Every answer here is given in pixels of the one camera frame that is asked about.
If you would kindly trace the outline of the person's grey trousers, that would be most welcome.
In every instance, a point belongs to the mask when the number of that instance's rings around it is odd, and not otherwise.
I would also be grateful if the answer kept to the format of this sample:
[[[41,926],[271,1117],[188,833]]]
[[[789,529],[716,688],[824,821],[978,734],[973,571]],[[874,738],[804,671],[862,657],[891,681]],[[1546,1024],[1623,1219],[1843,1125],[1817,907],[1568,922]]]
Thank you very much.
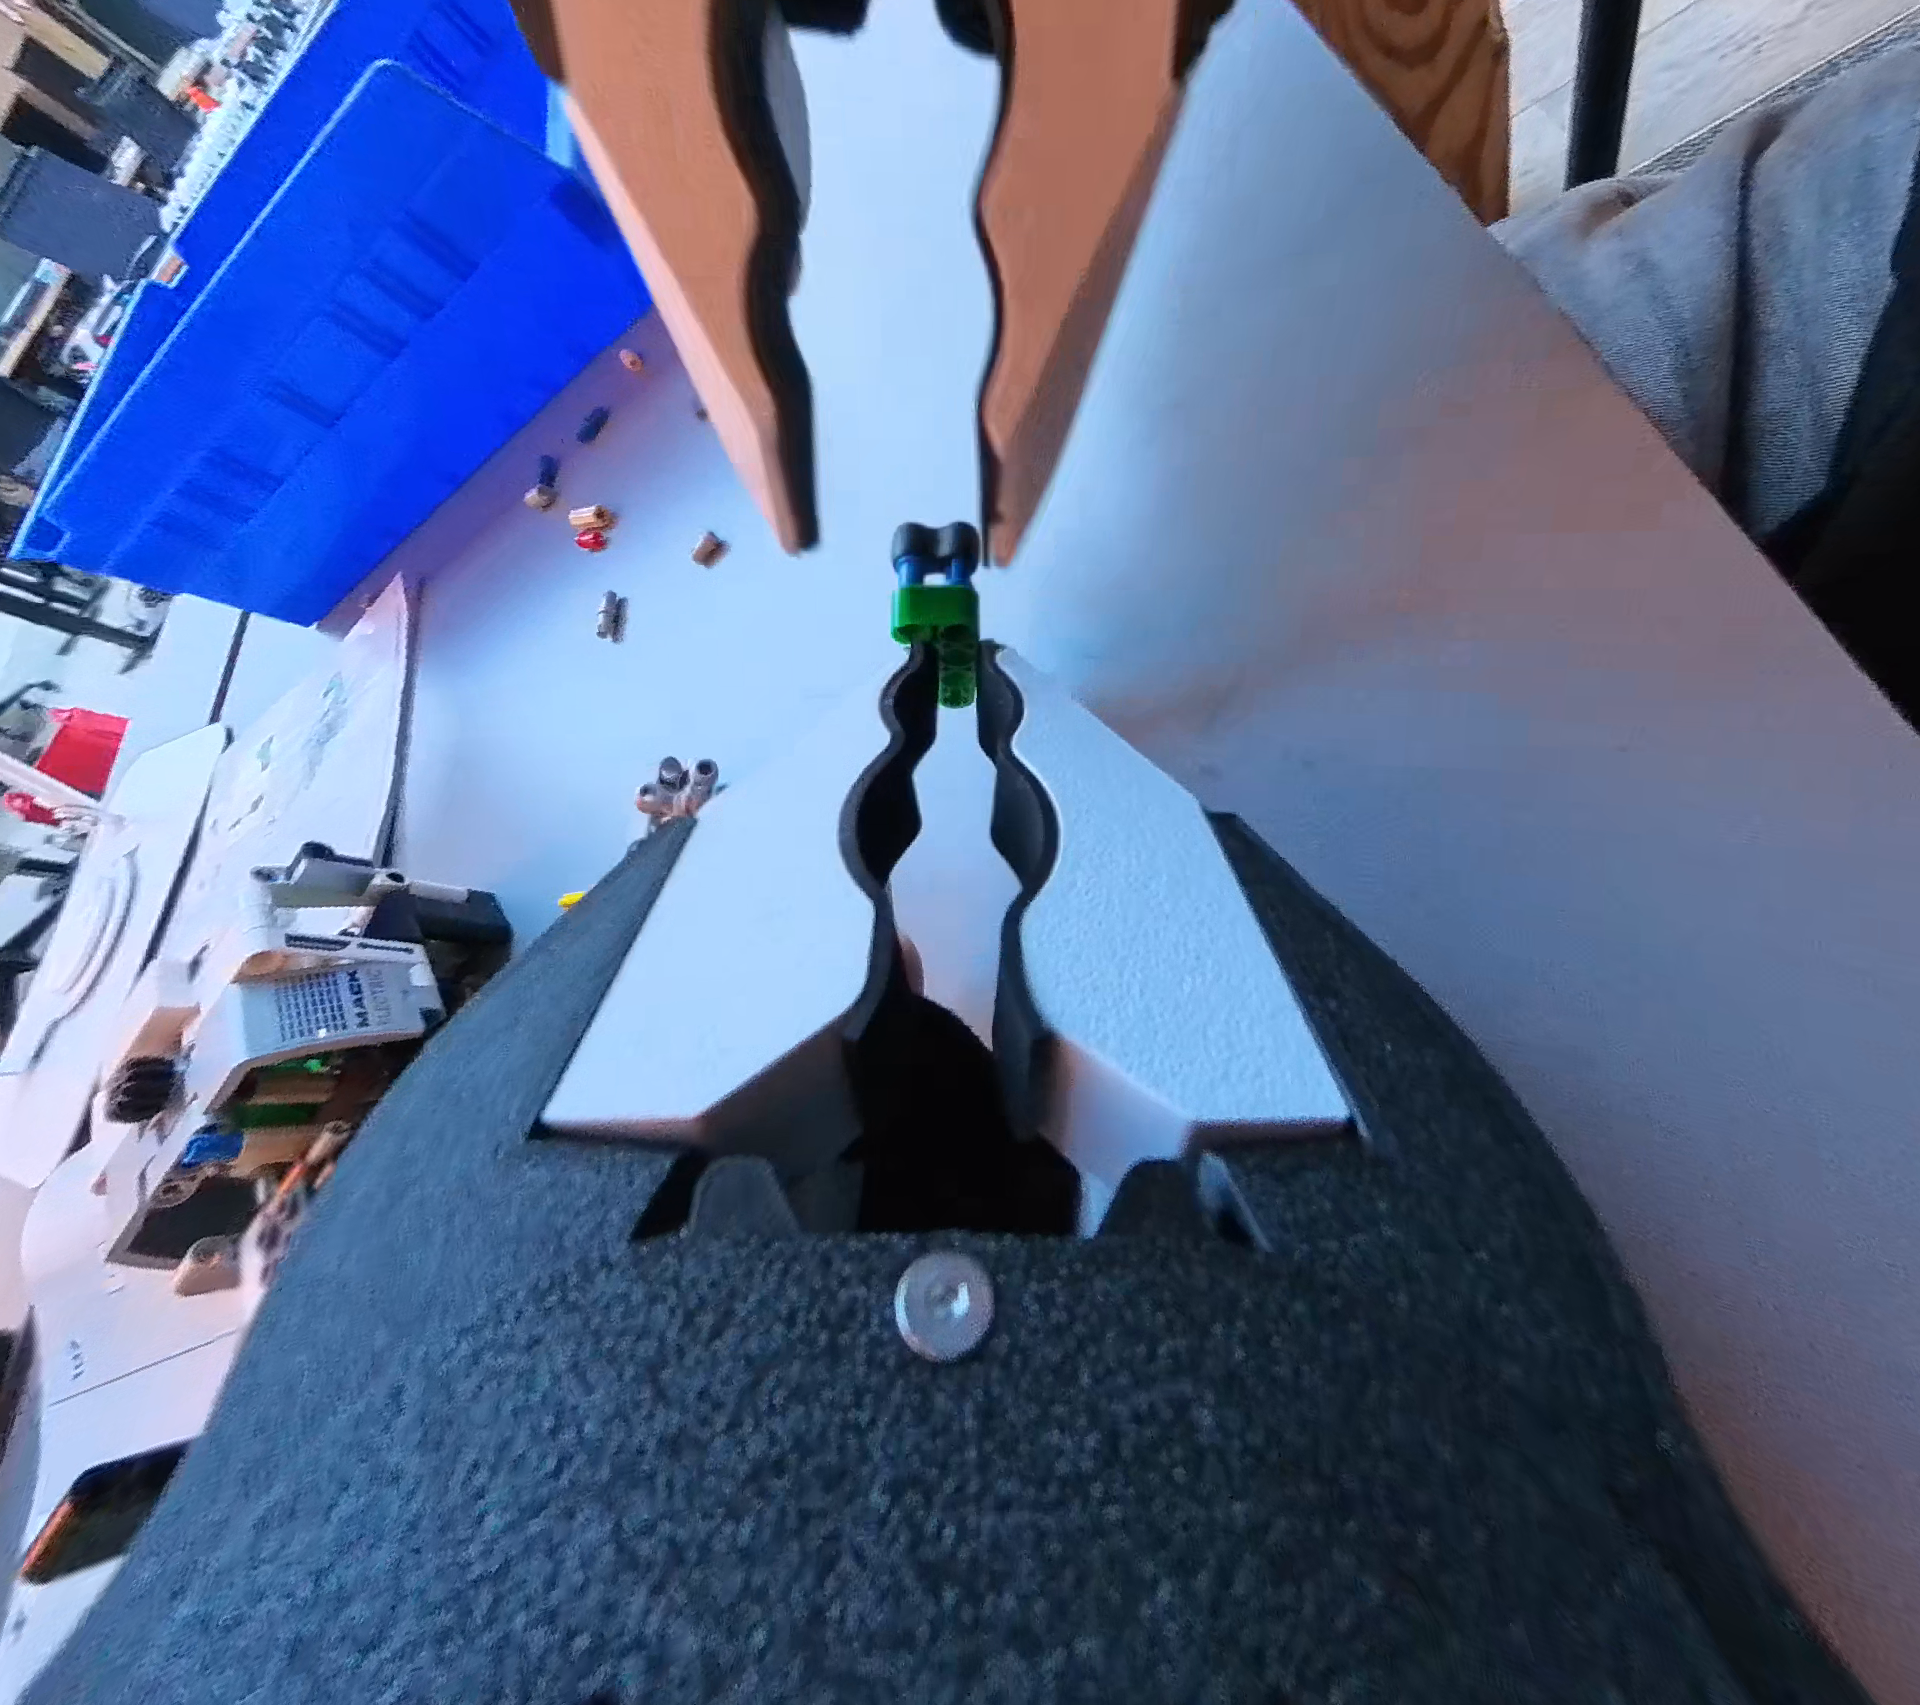
[[[1496,242],[1754,541],[1828,488],[1917,186],[1919,53],[1737,114],[1677,169],[1577,186]]]

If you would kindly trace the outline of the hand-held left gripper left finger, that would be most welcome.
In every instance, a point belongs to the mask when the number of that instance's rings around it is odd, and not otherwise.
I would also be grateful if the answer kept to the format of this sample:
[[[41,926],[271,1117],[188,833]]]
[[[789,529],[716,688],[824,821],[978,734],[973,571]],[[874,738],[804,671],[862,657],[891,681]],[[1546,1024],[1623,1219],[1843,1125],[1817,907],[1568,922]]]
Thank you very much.
[[[686,1215],[856,1229],[901,1128],[916,973],[916,652],[685,824],[541,1108],[545,1142],[694,1165]]]

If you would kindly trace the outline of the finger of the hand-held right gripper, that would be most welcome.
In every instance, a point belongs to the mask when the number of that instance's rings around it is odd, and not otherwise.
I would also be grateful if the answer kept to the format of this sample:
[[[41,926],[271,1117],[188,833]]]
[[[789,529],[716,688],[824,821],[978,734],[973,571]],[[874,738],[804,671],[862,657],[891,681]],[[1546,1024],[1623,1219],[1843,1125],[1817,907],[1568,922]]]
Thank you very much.
[[[975,192],[995,279],[976,419],[990,563],[1014,560],[1068,445],[1189,72],[1235,0],[983,0],[1000,66]]]
[[[774,0],[512,0],[733,469],[787,553],[819,539],[789,307],[803,190],[768,88]]]

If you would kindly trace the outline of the red toolbox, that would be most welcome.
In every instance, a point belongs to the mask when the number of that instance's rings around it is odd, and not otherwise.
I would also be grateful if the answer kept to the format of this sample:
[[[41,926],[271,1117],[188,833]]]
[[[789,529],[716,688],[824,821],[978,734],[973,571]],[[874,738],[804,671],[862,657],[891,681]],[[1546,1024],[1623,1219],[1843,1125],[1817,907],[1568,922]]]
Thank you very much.
[[[101,798],[113,785],[131,721],[86,707],[47,707],[32,756],[37,768],[62,786]]]

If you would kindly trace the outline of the lego instruction booklet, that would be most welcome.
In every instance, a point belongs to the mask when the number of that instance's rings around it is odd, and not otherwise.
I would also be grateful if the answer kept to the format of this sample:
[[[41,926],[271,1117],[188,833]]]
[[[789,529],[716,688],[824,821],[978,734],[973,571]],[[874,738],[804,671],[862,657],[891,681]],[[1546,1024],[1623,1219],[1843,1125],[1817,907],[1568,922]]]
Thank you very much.
[[[204,1241],[175,1270],[103,1256],[104,1161],[94,1117],[103,1070],[129,1032],[141,982],[188,960],[235,918],[256,867],[308,842],[390,869],[412,615],[387,588],[324,661],[242,733],[229,730],[203,826],[153,958],[107,1037],[4,1086],[4,1185],[27,1195],[16,1267],[27,1299],[28,1408],[47,1453],[90,1460],[168,1444],[204,1415],[246,1316],[231,1241]]]

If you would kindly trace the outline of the dark flat device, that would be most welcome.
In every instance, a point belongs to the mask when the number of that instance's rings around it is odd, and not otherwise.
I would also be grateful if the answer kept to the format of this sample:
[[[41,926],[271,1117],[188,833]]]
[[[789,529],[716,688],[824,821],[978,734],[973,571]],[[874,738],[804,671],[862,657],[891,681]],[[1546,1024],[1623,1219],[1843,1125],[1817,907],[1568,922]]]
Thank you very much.
[[[18,1579],[42,1589],[125,1556],[187,1453],[175,1442],[89,1467],[27,1543]]]

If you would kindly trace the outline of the scattered loose lego pieces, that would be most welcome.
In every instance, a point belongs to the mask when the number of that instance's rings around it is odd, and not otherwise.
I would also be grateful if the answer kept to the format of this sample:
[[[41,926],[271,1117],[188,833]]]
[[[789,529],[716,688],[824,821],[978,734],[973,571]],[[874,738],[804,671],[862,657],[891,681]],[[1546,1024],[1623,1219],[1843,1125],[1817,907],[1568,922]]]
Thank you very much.
[[[597,402],[575,429],[577,446],[599,445],[612,424],[612,405]],[[538,461],[535,483],[522,494],[528,511],[553,514],[565,508],[569,539],[575,549],[602,555],[618,531],[618,511],[601,502],[565,507],[565,462],[547,453]],[[593,633],[601,643],[623,643],[629,636],[633,599],[621,588],[605,588],[595,607]],[[643,835],[655,836],[662,828],[697,816],[723,789],[723,771],[711,756],[686,760],[662,755],[648,780],[637,786],[634,806],[643,819]]]

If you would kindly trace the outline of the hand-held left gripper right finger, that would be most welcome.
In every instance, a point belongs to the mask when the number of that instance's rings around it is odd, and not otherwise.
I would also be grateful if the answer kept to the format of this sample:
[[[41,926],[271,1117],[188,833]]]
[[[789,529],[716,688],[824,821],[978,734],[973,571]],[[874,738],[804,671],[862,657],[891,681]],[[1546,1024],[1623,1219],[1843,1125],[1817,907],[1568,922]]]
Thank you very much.
[[[1201,801],[1018,651],[985,651],[990,841],[1017,892],[992,1055],[1092,1230],[1141,1165],[1353,1131],[1353,1104]]]

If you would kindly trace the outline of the blue plastic bin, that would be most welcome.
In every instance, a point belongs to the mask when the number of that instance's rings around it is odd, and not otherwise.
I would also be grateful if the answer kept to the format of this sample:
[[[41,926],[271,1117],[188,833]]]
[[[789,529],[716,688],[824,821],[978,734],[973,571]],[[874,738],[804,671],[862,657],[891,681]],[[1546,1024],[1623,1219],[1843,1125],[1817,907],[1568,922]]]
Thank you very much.
[[[510,0],[333,0],[276,80],[222,108],[192,148],[162,210],[185,270],[220,266],[379,61],[538,150],[550,142],[550,85]]]
[[[376,61],[13,555],[318,625],[648,305],[589,183]]]

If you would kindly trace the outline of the partly built lego truck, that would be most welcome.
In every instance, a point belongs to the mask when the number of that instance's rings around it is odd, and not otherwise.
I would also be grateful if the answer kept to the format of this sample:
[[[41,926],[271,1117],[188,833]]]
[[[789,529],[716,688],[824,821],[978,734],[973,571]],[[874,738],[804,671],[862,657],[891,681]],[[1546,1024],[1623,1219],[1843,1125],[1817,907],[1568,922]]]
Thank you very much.
[[[175,1270],[237,1243],[298,1166],[348,1142],[420,1046],[507,962],[493,892],[305,844],[235,918],[141,982],[103,1070],[103,1256]]]

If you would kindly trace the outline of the green lego beam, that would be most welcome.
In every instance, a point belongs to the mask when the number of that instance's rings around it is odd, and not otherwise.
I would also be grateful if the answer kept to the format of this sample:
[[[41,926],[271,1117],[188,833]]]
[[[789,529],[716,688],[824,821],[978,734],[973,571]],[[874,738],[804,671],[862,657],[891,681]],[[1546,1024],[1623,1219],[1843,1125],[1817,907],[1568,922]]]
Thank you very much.
[[[899,584],[891,608],[893,638],[922,647],[935,661],[942,708],[970,708],[978,692],[980,600],[966,582]]]

